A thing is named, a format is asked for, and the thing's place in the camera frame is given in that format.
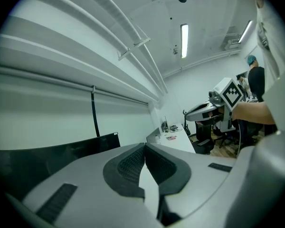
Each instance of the wooden floor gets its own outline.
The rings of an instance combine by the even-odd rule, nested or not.
[[[263,137],[264,137],[263,132],[259,132],[259,136],[256,136],[254,138],[256,138],[259,141]],[[216,136],[213,132],[211,132],[211,138],[215,140],[219,137]],[[194,142],[194,141],[197,141],[197,138],[196,136],[192,136],[190,137],[190,140]],[[236,158],[236,153],[238,151],[238,144],[234,144],[229,140],[225,140],[221,148],[219,148],[220,145],[221,145],[221,140],[218,140],[215,143],[213,150],[210,151],[210,155],[228,157],[228,158]]]

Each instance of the desk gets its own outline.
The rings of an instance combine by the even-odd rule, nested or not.
[[[176,124],[176,126],[178,127],[178,130],[181,129],[181,131],[177,131],[174,133],[162,133],[160,138],[160,144],[170,148],[195,153],[190,139],[188,138],[182,125],[179,123]],[[176,139],[168,140],[167,137],[171,136],[176,136]]]
[[[188,138],[182,125],[179,123],[176,124],[176,126],[178,127],[178,130],[181,129],[181,131],[174,133],[162,133],[160,137],[160,144],[167,146],[167,148],[169,147],[177,150],[195,153],[190,139]],[[170,136],[176,136],[176,139],[168,140],[167,137]],[[149,209],[153,216],[156,217],[159,203],[158,185],[153,179],[146,164],[142,168],[142,172],[139,178],[139,187],[143,188],[145,192],[145,206]]]

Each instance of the person's arm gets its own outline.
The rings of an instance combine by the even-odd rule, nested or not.
[[[271,125],[275,124],[265,102],[240,102],[232,112],[232,120],[245,120],[252,123]]]

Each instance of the black strap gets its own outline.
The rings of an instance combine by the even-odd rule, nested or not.
[[[95,111],[95,103],[94,103],[94,94],[93,94],[93,92],[91,92],[91,99],[92,99],[92,112],[93,112],[93,119],[94,119],[96,136],[100,137],[98,124],[97,124],[97,118],[96,118],[96,111]]]

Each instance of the person in black shirt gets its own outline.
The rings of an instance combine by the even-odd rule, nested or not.
[[[258,66],[257,59],[254,55],[249,55],[247,63],[250,66],[248,82],[250,91],[257,97],[258,102],[263,102],[262,95],[265,93],[265,72],[264,68]]]

